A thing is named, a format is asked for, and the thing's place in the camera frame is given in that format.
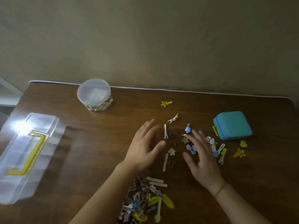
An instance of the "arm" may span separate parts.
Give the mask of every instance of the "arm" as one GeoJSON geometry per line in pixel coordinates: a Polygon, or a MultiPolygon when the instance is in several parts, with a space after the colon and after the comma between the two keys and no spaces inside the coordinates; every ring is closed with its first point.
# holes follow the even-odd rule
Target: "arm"
{"type": "Polygon", "coordinates": [[[150,141],[159,126],[147,121],[136,132],[127,155],[114,169],[110,177],[87,201],[69,224],[115,223],[133,179],[149,167],[164,148],[160,141],[150,151],[150,141]]]}
{"type": "Polygon", "coordinates": [[[190,141],[197,148],[200,162],[184,152],[183,156],[195,179],[204,186],[220,204],[232,224],[269,224],[270,222],[247,203],[234,188],[225,182],[213,157],[211,146],[204,134],[192,130],[190,141]]]}

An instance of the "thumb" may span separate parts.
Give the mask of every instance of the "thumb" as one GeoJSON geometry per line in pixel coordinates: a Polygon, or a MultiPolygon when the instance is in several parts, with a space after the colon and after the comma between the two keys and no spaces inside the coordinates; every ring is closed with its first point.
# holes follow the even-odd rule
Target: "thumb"
{"type": "Polygon", "coordinates": [[[188,153],[183,152],[183,157],[184,157],[186,163],[188,164],[192,175],[194,176],[197,169],[198,169],[198,166],[195,164],[194,160],[192,159],[192,157],[188,153]]]}
{"type": "Polygon", "coordinates": [[[159,153],[164,149],[166,145],[166,141],[160,141],[152,151],[149,152],[148,154],[148,162],[149,165],[155,161],[159,153]]]}

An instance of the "person's left hand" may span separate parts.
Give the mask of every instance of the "person's left hand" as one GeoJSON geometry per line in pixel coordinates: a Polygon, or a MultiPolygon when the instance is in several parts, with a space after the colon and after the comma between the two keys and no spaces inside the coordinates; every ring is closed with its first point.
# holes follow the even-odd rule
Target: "person's left hand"
{"type": "Polygon", "coordinates": [[[149,167],[166,145],[166,142],[162,140],[153,150],[150,150],[150,141],[160,127],[159,125],[152,127],[154,121],[154,119],[146,121],[136,132],[124,159],[125,163],[136,168],[138,172],[149,167]]]}

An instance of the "forearm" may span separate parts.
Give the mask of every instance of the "forearm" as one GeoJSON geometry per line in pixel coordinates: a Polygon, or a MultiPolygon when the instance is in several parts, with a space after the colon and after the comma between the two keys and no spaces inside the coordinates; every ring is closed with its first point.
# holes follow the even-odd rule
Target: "forearm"
{"type": "Polygon", "coordinates": [[[228,183],[216,197],[232,224],[269,224],[270,222],[247,203],[228,183]]]}
{"type": "Polygon", "coordinates": [[[115,223],[136,171],[122,162],[70,224],[115,223]]]}

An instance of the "bracelet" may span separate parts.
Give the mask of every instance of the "bracelet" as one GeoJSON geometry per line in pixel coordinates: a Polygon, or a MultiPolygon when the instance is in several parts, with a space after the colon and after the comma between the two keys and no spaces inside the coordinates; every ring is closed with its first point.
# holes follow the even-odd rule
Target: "bracelet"
{"type": "Polygon", "coordinates": [[[226,182],[223,183],[223,185],[220,187],[220,189],[219,189],[218,192],[216,193],[216,196],[214,196],[215,199],[216,199],[216,197],[218,196],[218,194],[220,193],[220,191],[224,188],[225,185],[226,185],[226,182]]]}

